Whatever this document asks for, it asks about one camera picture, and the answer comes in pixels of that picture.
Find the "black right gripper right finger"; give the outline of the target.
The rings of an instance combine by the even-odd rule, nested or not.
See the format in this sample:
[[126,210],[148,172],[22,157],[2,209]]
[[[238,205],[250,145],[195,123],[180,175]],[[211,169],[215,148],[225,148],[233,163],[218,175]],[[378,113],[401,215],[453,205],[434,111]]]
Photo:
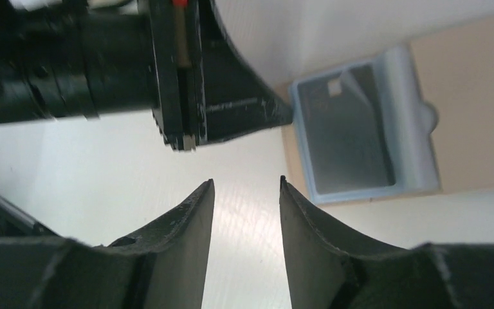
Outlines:
[[494,308],[494,243],[406,249],[367,236],[280,179],[293,308]]

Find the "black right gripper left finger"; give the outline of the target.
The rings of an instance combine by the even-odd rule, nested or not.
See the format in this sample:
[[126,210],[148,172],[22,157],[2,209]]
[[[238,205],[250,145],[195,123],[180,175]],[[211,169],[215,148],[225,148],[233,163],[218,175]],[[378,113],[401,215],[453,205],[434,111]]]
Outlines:
[[0,308],[200,308],[215,187],[110,245],[0,237]]

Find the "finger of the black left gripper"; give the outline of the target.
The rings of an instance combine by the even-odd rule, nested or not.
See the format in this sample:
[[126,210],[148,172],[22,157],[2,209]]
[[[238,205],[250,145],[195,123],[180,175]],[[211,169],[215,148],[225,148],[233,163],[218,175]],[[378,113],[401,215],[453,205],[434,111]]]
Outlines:
[[244,60],[215,1],[198,1],[206,142],[227,142],[293,121],[293,109]]

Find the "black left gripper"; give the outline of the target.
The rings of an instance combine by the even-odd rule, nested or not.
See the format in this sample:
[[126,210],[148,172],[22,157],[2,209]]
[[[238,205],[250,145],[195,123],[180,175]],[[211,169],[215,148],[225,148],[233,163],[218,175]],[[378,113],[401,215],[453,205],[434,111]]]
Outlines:
[[36,9],[0,1],[0,125],[149,109],[178,151],[199,144],[188,49],[190,1]]

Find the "dark credit card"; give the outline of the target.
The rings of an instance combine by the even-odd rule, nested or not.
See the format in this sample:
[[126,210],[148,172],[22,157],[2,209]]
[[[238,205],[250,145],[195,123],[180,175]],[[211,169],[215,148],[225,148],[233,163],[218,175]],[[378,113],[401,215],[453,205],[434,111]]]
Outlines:
[[296,91],[315,195],[396,183],[370,64],[302,81]]

